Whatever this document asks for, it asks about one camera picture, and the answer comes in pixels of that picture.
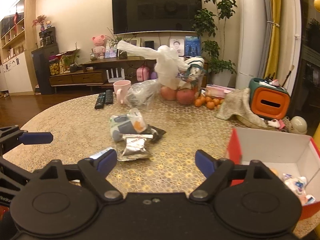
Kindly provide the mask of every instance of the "wooden floor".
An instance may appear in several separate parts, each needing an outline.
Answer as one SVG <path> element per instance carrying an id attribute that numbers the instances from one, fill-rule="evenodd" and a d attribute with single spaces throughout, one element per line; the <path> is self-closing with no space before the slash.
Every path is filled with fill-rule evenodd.
<path id="1" fill-rule="evenodd" d="M 53 95 L 8 96 L 0 98 L 0 127 L 19 125 L 22 127 L 31 118 L 43 110 L 61 102 L 102 92 L 96 88 L 93 92 L 89 88 L 76 90 L 59 89 Z"/>

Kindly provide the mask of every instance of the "silver foil packet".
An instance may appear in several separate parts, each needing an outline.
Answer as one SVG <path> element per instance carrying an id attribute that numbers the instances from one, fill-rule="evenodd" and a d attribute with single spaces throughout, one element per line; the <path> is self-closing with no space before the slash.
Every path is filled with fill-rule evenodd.
<path id="1" fill-rule="evenodd" d="M 118 161 L 133 161 L 151 157 L 145 143 L 153 138 L 152 134 L 124 134 L 122 138 L 126 141 L 126 146 L 123 151 L 118 149 Z"/>

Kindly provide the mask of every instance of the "plant stem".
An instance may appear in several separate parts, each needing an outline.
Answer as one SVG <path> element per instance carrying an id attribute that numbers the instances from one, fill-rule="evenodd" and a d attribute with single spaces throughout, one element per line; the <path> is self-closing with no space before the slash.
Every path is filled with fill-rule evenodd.
<path id="1" fill-rule="evenodd" d="M 220 29 L 220 17 L 219 17 L 219 11 L 218 11 L 218 1 L 216 0 L 216 8 L 217 8 L 217 17 L 218 17 L 218 25 Z M 219 38 L 220 38 L 220 48 L 222 48 L 222 38 L 221 38 L 221 31 L 219 30 Z"/>
<path id="2" fill-rule="evenodd" d="M 224 25 L 223 25 L 223 51 L 222 51 L 222 59 L 224 59 L 224 50 L 226 48 L 226 22 L 227 18 L 224 18 Z"/>

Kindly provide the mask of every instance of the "white router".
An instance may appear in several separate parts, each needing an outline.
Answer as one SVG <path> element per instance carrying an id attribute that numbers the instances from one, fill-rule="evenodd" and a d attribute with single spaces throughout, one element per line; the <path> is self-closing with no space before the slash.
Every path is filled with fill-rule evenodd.
<path id="1" fill-rule="evenodd" d="M 116 77 L 113 76 L 113 72 L 114 72 L 114 68 L 111 68 L 110 69 L 110 72 L 111 72 L 111 78 L 109 76 L 109 70 L 106 70 L 107 71 L 107 78 L 108 78 L 108 82 L 109 83 L 114 83 L 114 82 L 117 82 L 119 80 L 124 80 L 125 76 L 124 76 L 124 69 L 121 68 L 120 71 L 121 71 L 121 77 L 119 77 L 119 73 L 118 73 L 118 68 L 116 68 Z"/>

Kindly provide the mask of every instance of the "fruit bowl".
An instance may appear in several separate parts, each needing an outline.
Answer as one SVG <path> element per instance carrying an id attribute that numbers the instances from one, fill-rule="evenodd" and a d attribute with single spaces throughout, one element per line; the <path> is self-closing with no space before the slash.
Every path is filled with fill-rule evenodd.
<path id="1" fill-rule="evenodd" d="M 200 95 L 204 73 L 168 76 L 158 73 L 160 100 L 167 105 L 192 106 Z"/>

